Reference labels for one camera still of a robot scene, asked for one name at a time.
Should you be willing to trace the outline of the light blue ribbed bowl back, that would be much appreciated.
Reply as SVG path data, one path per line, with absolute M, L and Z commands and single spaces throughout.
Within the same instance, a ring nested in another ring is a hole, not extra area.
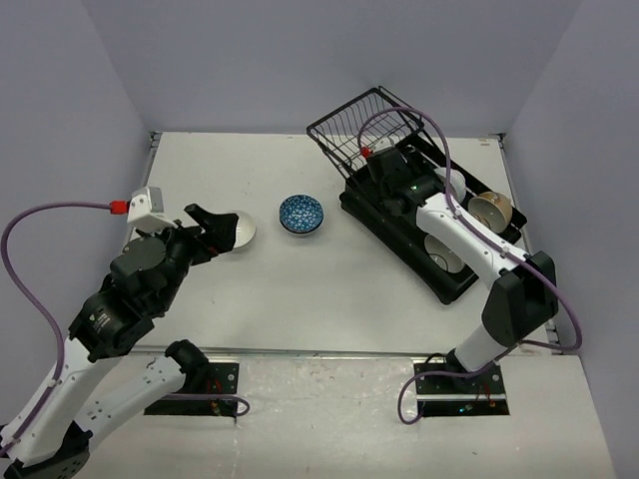
M 446 179 L 446 168 L 439 167 L 434 170 L 435 174 L 444 183 Z M 450 171 L 450 186 L 452 187 L 452 195 L 458 203 L 462 203 L 466 197 L 466 180 L 463 173 L 459 170 L 452 169 Z

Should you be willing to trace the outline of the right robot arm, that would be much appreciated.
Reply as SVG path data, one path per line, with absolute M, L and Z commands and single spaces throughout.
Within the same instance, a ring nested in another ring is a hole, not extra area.
M 422 174 L 396 147 L 363 153 L 385 208 L 439 241 L 488 290 L 479 325 L 446 356 L 447 384 L 466 392 L 491 363 L 556 315 L 554 262 L 501 237 L 512 208 L 500 195 L 475 196 L 464 206 L 450 166 Z

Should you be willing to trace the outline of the beige floral bowl back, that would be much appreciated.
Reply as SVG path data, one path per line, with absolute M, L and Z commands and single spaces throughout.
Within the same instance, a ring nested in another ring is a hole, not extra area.
M 471 198 L 468 211 L 496 234 L 501 234 L 508 228 L 513 216 L 510 198 L 492 191 Z

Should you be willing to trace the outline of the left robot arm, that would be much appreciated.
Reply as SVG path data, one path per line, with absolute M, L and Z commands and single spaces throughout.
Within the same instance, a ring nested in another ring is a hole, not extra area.
M 93 399 L 92 392 L 166 314 L 189 270 L 234 249 L 241 221 L 235 213 L 185 208 L 192 227 L 136 226 L 110 264 L 99 290 L 84 302 L 66 333 L 51 325 L 57 358 L 28 405 L 1 427 L 7 478 L 72 478 L 112 432 L 156 402 L 221 403 L 234 416 L 249 412 L 245 399 L 208 379 L 210 363 L 189 340 L 172 343 L 145 372 Z

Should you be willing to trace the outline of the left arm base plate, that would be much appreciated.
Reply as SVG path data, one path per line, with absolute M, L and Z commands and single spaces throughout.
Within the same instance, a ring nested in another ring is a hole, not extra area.
M 177 394 L 195 394 L 198 400 L 159 400 L 144 410 L 145 416 L 236 417 L 237 402 L 202 399 L 207 394 L 235 395 L 238 392 L 239 365 L 236 362 L 210 362 L 200 372 L 187 376 Z

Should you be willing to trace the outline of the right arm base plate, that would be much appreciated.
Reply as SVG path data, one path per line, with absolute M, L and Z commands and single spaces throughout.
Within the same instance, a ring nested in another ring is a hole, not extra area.
M 440 375 L 420 378 L 415 392 L 418 414 L 423 418 L 510 414 L 499 365 L 469 379 Z

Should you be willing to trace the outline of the red patterned white bowl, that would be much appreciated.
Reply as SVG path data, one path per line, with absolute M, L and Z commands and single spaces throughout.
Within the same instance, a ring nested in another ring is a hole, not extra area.
M 322 226 L 323 207 L 317 199 L 309 195 L 292 195 L 281 202 L 279 221 L 291 234 L 309 235 Z

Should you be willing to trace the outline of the orange flower beige bowl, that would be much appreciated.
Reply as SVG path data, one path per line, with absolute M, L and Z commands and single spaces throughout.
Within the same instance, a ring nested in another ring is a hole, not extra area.
M 423 243 L 426 253 L 444 271 L 460 273 L 465 268 L 465 262 L 433 235 L 426 235 Z

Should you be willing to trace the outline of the light blue ribbed bowl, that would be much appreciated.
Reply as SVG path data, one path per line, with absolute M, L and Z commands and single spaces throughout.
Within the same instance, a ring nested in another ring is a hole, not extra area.
M 254 219 L 246 212 L 234 211 L 238 217 L 234 250 L 243 249 L 255 238 L 257 226 Z
M 435 174 L 444 183 L 446 179 L 446 168 L 439 167 L 434 170 Z M 452 187 L 452 195 L 458 203 L 462 203 L 466 197 L 466 180 L 463 173 L 459 170 L 452 169 L 450 171 L 450 186 Z

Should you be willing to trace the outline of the light blue ribbed bowl front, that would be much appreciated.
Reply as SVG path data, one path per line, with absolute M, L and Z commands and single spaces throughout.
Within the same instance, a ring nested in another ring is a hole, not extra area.
M 254 219 L 246 212 L 234 211 L 238 217 L 234 250 L 243 249 L 255 238 L 257 226 Z

